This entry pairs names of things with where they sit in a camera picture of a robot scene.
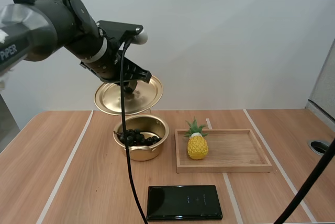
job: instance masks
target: wooden tray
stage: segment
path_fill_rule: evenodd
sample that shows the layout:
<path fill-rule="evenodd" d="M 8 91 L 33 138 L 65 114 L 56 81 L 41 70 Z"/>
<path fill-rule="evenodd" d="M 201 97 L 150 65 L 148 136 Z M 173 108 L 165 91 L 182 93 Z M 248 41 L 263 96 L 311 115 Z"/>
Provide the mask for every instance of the wooden tray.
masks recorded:
<path fill-rule="evenodd" d="M 187 130 L 176 130 L 177 173 L 270 172 L 271 163 L 251 129 L 203 130 L 209 152 L 203 160 L 187 154 Z"/>

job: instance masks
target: robotic arm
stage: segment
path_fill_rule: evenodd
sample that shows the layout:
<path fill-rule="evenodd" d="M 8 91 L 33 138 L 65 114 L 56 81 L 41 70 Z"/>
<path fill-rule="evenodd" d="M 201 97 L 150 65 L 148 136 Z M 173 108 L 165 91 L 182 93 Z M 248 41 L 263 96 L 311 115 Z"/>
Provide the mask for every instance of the robotic arm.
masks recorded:
<path fill-rule="evenodd" d="M 146 43 L 143 26 L 97 23 L 81 0 L 13 0 L 0 10 L 0 76 L 21 60 L 41 61 L 66 47 L 102 82 L 120 82 L 120 46 Z M 151 73 L 124 59 L 125 91 Z"/>

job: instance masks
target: gold pot lid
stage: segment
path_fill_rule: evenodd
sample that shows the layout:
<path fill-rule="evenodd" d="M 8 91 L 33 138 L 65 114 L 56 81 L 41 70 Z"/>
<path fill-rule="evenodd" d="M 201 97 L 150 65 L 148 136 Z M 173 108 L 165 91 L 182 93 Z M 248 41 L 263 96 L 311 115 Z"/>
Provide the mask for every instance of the gold pot lid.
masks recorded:
<path fill-rule="evenodd" d="M 126 115 L 141 113 L 154 106 L 163 95 L 163 85 L 155 76 L 149 84 L 138 81 L 132 94 L 125 93 Z M 95 93 L 94 103 L 104 113 L 121 116 L 120 86 L 102 84 Z"/>

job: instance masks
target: white stripe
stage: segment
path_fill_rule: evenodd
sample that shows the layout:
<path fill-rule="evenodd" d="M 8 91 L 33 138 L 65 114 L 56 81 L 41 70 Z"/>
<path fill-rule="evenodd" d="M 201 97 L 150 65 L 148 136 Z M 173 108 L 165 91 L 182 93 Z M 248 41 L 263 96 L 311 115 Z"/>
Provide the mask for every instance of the white stripe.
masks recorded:
<path fill-rule="evenodd" d="M 55 186 L 54 186 L 54 188 L 53 188 L 53 190 L 52 190 L 52 192 L 50 194 L 50 197 L 49 197 L 46 205 L 44 206 L 44 209 L 43 209 L 40 217 L 38 218 L 36 224 L 41 224 L 43 222 L 43 220 L 44 220 L 44 218 L 45 218 L 45 216 L 46 216 L 46 214 L 47 214 L 47 212 L 48 212 L 48 210 L 49 210 L 49 208 L 51 206 L 51 203 L 52 203 L 52 201 L 53 201 L 53 199 L 54 199 L 54 197 L 55 197 L 55 195 L 56 195 L 56 193 L 57 193 L 57 191 L 58 191 L 58 189 L 59 189 L 59 187 L 60 187 L 60 185 L 61 185 L 64 177 L 65 177 L 65 174 L 66 174 L 66 172 L 69 169 L 69 166 L 70 166 L 71 161 L 72 161 L 72 159 L 73 159 L 73 157 L 74 157 L 74 155 L 75 155 L 75 153 L 76 153 L 76 151 L 78 149 L 78 146 L 79 146 L 80 142 L 82 142 L 82 139 L 83 139 L 83 137 L 85 135 L 85 132 L 86 132 L 86 130 L 88 128 L 88 125 L 91 122 L 92 115 L 93 115 L 93 111 L 91 111 L 91 114 L 88 117 L 88 120 L 87 120 L 87 122 L 86 122 L 86 124 L 85 124 L 85 126 L 84 126 L 84 128 L 82 130 L 82 133 L 80 134 L 80 136 L 79 136 L 79 138 L 77 140 L 77 143 L 74 145 L 74 148 L 73 148 L 73 150 L 72 150 L 72 152 L 71 152 L 71 154 L 70 154 L 70 156 L 68 158 L 68 161 L 66 162 L 66 164 L 65 164 L 65 166 L 63 168 L 63 171 L 62 171 L 61 175 L 59 176 L 59 178 L 58 178 L 58 180 L 57 180 L 57 182 L 56 182 L 56 184 L 55 184 Z"/>
<path fill-rule="evenodd" d="M 207 121 L 208 129 L 212 130 L 209 118 L 206 118 L 206 121 Z M 242 220 L 242 216 L 241 216 L 241 213 L 240 213 L 240 209 L 239 209 L 239 206 L 237 204 L 234 191 L 232 190 L 228 174 L 227 173 L 223 173 L 223 175 L 224 175 L 224 179 L 225 179 L 227 191 L 228 191 L 228 194 L 229 194 L 229 197 L 230 197 L 230 201 L 231 201 L 232 207 L 234 209 L 234 213 L 235 213 L 237 224 L 243 224 L 243 220 Z"/>
<path fill-rule="evenodd" d="M 212 127 L 211 127 L 211 123 L 210 123 L 210 121 L 209 121 L 209 118 L 206 118 L 206 121 L 207 121 L 207 126 L 208 126 L 208 129 L 213 129 Z"/>
<path fill-rule="evenodd" d="M 247 112 L 246 109 L 243 109 L 246 117 L 249 119 L 249 122 L 251 123 L 251 125 L 253 126 L 253 128 L 255 129 L 255 131 L 257 132 L 258 136 L 260 137 L 260 139 L 262 140 L 265 148 L 267 149 L 267 151 L 269 152 L 271 158 L 273 159 L 274 163 L 276 164 L 276 166 L 278 167 L 279 171 L 281 172 L 282 176 L 284 177 L 284 179 L 286 180 L 288 186 L 291 188 L 292 192 L 294 193 L 294 195 L 297 194 L 297 189 L 294 187 L 292 181 L 289 179 L 289 177 L 287 176 L 286 172 L 284 171 L 283 167 L 280 165 L 278 159 L 276 158 L 276 156 L 274 155 L 274 153 L 272 152 L 271 148 L 269 147 L 269 145 L 266 143 L 263 135 L 261 134 L 261 132 L 259 131 L 259 129 L 257 128 L 257 126 L 255 125 L 255 123 L 253 122 L 252 118 L 250 117 L 249 113 Z M 301 201 L 301 206 L 303 207 L 305 213 L 307 214 L 308 218 L 310 219 L 311 222 L 317 222 L 315 217 L 313 216 L 313 214 L 311 213 L 311 211 L 309 210 L 309 208 L 307 207 L 306 203 L 302 200 Z"/>

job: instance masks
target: pot handle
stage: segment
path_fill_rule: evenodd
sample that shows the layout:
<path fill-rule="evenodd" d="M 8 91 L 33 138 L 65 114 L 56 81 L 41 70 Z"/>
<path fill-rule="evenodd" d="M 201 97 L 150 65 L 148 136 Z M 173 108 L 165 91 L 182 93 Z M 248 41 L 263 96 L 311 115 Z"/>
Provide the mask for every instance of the pot handle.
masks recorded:
<path fill-rule="evenodd" d="M 150 148 L 146 145 L 142 145 L 139 147 L 129 147 L 129 153 L 136 150 L 150 151 Z"/>

